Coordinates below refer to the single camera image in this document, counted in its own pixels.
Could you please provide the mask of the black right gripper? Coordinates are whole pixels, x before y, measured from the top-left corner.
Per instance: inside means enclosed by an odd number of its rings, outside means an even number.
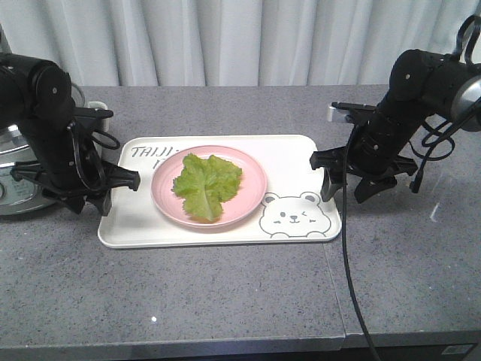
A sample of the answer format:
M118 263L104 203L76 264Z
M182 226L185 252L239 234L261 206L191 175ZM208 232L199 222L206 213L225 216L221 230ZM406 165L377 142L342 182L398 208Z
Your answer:
M413 159L400 156L403 145L351 144L330 150L316 150L310 156L313 170L324 168L337 172L337 183L343 183L343 172L357 175L368 181L395 180L395 175L413 175L418 167Z

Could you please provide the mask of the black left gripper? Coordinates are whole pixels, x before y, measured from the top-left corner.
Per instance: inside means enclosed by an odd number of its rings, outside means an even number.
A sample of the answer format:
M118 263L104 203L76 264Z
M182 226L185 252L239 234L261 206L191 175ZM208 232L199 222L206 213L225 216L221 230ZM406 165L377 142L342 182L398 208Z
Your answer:
M86 203L95 206L101 216L110 212L111 189L128 187L137 191L141 176L107 162L96 150L71 151L65 158L37 155L35 161L16 162L11 170L16 181L39 186L42 196L80 214Z

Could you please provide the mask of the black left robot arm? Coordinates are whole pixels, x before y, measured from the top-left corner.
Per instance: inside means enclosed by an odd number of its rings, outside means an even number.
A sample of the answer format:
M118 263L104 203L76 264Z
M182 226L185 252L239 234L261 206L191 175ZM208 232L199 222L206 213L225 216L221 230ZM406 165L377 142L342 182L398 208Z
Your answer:
M79 214L90 202L106 216L111 190L137 190L138 172L101 158L96 146L116 150L119 141L101 127L113 111L79 108L71 96L71 78L56 63L12 53L1 54L1 126L15 125L32 149L35 160L17 162L15 181L29 181L42 196Z

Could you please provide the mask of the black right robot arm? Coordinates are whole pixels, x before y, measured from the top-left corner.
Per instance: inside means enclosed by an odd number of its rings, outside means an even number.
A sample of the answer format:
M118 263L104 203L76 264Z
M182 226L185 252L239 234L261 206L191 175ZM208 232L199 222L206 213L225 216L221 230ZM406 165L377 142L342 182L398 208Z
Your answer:
M359 189L379 192L394 187L403 173L416 177L411 186L416 192L424 167L401 156L401 150L422 127L428 131L428 150L421 157L427 163L454 132L480 130L480 66L460 62L456 54L407 50L396 60L378 105L334 102L330 111L353 129L345 146L310 158L311 168L324 171L324 193L345 185L347 174L360 177Z

